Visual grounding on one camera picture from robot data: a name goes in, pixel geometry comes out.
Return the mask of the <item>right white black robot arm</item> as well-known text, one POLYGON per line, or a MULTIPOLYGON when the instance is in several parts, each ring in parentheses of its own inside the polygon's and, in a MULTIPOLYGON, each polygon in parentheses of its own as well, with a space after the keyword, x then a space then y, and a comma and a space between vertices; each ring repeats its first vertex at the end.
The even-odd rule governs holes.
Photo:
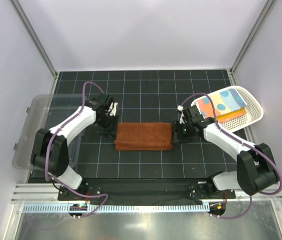
POLYGON ((214 118, 204 118, 196 106, 177 107, 180 119, 173 123, 174 143, 191 143, 196 138, 208 141, 236 161, 235 171, 210 176, 206 193, 218 198, 224 190, 238 189, 253 196, 275 195, 281 191, 281 179, 270 147, 255 144, 227 131, 214 118))

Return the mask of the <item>dark brown towel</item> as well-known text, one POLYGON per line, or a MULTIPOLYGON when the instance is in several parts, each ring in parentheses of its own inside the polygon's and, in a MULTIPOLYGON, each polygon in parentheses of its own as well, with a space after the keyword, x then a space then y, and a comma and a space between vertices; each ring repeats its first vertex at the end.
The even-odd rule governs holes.
POLYGON ((172 125, 166 122, 122 122, 114 141, 117 151, 170 151, 172 125))

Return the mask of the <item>orange polka dot towel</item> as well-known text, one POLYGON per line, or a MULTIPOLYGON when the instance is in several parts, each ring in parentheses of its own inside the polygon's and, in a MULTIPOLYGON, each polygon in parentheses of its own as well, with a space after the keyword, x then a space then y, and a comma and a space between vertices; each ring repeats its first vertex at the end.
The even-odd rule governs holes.
POLYGON ((219 123, 224 123, 224 122, 227 122, 227 121, 230 121, 232 119, 235 119, 235 118, 238 118, 238 117, 242 117, 246 114, 246 109, 245 108, 242 108, 240 110, 237 110, 237 111, 233 111, 231 113, 227 113, 225 115, 221 115, 221 116, 218 116, 217 117, 217 121, 219 123))

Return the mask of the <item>light blue orange towel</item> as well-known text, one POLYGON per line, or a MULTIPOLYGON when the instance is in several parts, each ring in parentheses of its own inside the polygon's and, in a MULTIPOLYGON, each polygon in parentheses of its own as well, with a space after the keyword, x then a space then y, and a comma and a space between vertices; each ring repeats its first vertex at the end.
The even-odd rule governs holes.
POLYGON ((213 109, 215 108, 216 117, 222 116, 240 109, 246 109, 246 102, 241 97, 239 92, 234 88, 221 90, 219 92, 211 93, 210 98, 212 102, 205 96, 197 99, 194 105, 198 108, 204 118, 213 117, 213 109))

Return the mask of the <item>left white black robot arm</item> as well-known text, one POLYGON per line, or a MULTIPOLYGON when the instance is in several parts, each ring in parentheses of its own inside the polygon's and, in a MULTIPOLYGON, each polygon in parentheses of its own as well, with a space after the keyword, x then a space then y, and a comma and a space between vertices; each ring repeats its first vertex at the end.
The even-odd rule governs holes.
POLYGON ((82 200, 87 193, 83 177, 69 165, 69 144, 88 126, 97 124, 98 134, 116 139, 118 103, 108 94, 85 100, 83 105, 63 122, 50 129, 39 129, 34 138, 31 164, 44 171, 48 179, 54 179, 69 189, 75 200, 82 200))

